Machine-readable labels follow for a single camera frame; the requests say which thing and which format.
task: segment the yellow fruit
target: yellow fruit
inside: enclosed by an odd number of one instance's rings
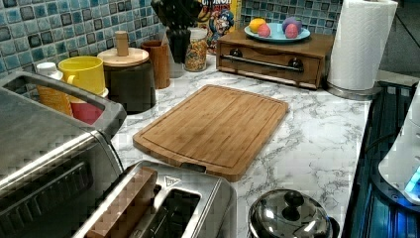
[[[259,26],[265,24],[265,20],[263,18],[255,18],[250,22],[250,31],[253,33],[257,33],[259,31]]]

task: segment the red cup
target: red cup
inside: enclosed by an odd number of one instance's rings
[[[108,89],[105,88],[105,91],[101,96],[107,98],[108,93]],[[89,125],[92,125],[103,112],[100,108],[82,100],[71,100],[70,104],[73,117]]]

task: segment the marble countertop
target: marble countertop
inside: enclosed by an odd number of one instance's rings
[[[289,111],[244,176],[232,186],[238,196],[238,237],[248,232],[248,211],[265,192],[288,188],[317,200],[343,228],[352,191],[369,102],[334,96],[322,89],[296,88],[218,71],[215,57],[207,69],[186,72],[157,90],[157,105],[130,115],[112,143],[123,166],[141,160],[159,162],[134,148],[132,138],[206,84],[242,89],[286,101]]]

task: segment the plate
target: plate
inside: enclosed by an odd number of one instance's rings
[[[268,25],[269,29],[271,30],[271,34],[267,38],[260,37],[258,33],[251,32],[249,26],[247,26],[245,28],[245,33],[248,36],[253,37],[255,39],[265,41],[265,42],[274,42],[274,43],[296,42],[296,41],[303,40],[303,39],[305,39],[305,38],[307,38],[311,35],[311,33],[308,30],[302,28],[302,32],[299,35],[297,35],[297,38],[288,39],[284,35],[283,30],[281,29],[281,24],[279,24],[279,23],[267,23],[267,25]]]

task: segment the glass jar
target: glass jar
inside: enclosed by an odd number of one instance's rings
[[[207,57],[207,30],[192,28],[190,44],[185,54],[184,68],[188,71],[202,71],[206,69]]]

